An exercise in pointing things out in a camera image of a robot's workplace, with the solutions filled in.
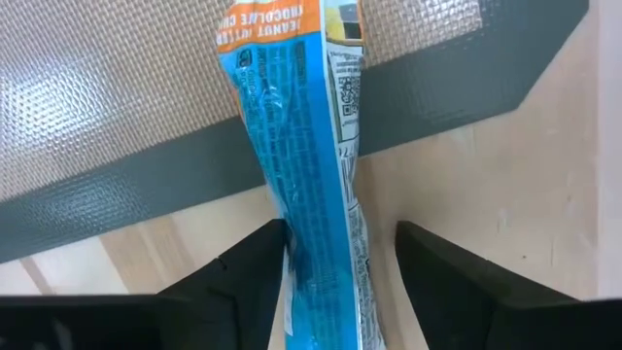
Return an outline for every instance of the silicone baking mat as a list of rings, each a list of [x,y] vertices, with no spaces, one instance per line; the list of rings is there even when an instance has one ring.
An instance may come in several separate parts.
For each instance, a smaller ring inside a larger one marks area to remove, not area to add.
[[[215,54],[228,5],[0,0],[0,261],[262,184]],[[363,154],[516,108],[587,10],[363,0]]]

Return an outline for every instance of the blue plastic wrapper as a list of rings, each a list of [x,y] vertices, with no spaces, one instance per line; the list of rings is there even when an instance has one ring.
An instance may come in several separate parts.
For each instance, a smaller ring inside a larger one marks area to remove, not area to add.
[[[266,182],[291,228],[288,349],[384,348],[353,191],[363,33],[356,0],[238,0],[217,36]]]

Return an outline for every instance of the textured mesh surface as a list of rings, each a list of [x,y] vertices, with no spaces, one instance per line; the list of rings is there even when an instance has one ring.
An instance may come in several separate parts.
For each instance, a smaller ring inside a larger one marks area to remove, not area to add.
[[[235,116],[214,41],[229,3],[0,0],[0,200]],[[367,65],[482,25],[477,0],[363,12]]]

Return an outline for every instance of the orange label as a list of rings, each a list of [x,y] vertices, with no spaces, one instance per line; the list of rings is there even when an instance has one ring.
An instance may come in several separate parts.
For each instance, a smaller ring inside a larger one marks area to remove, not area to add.
[[[319,0],[235,4],[219,24],[219,53],[250,43],[274,43],[320,31]]]

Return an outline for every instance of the snack package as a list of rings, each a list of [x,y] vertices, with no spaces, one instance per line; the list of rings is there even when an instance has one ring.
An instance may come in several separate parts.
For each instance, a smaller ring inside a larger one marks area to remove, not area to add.
[[[353,193],[363,33],[357,0],[237,0],[220,60],[280,215],[288,349],[384,348]]]

